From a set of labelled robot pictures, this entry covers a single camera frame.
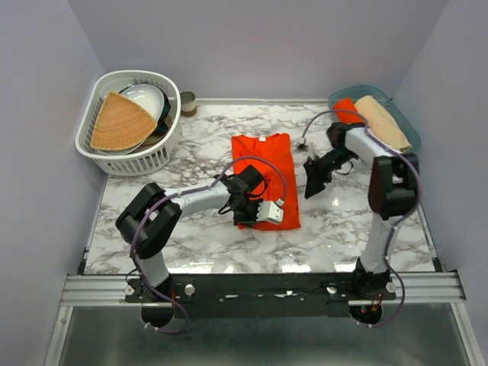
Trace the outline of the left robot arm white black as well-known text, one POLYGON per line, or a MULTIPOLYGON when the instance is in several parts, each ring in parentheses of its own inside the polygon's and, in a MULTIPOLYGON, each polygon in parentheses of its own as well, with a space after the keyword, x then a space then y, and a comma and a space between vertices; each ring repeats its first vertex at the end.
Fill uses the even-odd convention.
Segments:
POLYGON ((181 218, 206 210, 218 214, 233 213, 235 226, 252 226, 258 222, 258 206, 268 188, 265 177, 253 165, 242 172, 224 175, 216 185, 187 187, 187 194, 163 190, 156 183, 145 185, 116 220, 116 227, 125 242, 131 244, 143 218, 157 202, 163 203, 143 223, 130 257, 145 277, 143 293, 150 300, 163 300, 169 292, 169 270, 162 249, 181 218))

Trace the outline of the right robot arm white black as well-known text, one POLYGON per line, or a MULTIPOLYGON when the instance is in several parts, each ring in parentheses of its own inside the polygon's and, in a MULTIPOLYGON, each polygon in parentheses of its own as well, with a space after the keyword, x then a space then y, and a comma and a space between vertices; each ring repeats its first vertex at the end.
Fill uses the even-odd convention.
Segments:
POLYGON ((402 154, 371 137, 364 124, 334 123, 327 130, 332 150, 324 156, 309 157, 303 164, 307 175, 304 197, 322 192, 332 173, 352 159, 371 169, 368 203, 373 212, 367 245, 352 272, 352 293, 369 298, 387 286, 392 269, 387 259, 403 221, 419 205, 418 158, 402 154))

